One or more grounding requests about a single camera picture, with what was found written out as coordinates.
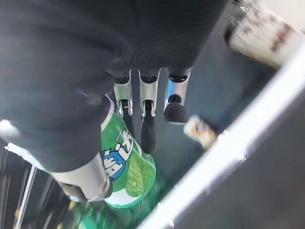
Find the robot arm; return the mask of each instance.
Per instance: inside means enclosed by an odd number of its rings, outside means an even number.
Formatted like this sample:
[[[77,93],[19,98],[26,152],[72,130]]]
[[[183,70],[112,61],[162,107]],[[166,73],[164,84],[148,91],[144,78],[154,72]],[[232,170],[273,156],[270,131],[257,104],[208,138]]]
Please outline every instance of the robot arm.
[[[130,76],[115,73],[140,69],[147,122],[147,112],[153,118],[155,111],[158,71],[168,67],[168,88],[174,90],[167,91],[164,115],[169,122],[184,122],[185,114],[176,117],[173,110],[185,109],[188,70],[226,3],[5,1],[0,8],[2,138],[26,148],[72,199],[106,198],[112,188],[102,163],[100,126],[110,109],[105,94],[114,77],[119,109],[131,116],[133,105]],[[144,104],[151,101],[149,110]]]

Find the gray floor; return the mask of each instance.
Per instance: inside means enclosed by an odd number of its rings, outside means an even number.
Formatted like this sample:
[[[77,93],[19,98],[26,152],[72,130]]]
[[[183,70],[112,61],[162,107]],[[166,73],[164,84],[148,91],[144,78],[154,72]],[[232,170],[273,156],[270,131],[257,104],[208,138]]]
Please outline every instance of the gray floor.
[[[201,115],[225,129],[274,75],[275,70],[230,50],[223,33],[236,6],[229,3],[206,42],[191,74],[185,106],[189,115]],[[167,77],[162,69],[156,112],[156,149],[152,156],[162,175],[175,183],[203,154],[201,147],[183,134],[182,126],[166,123],[163,117]],[[139,82],[132,74],[135,135],[140,142]]]

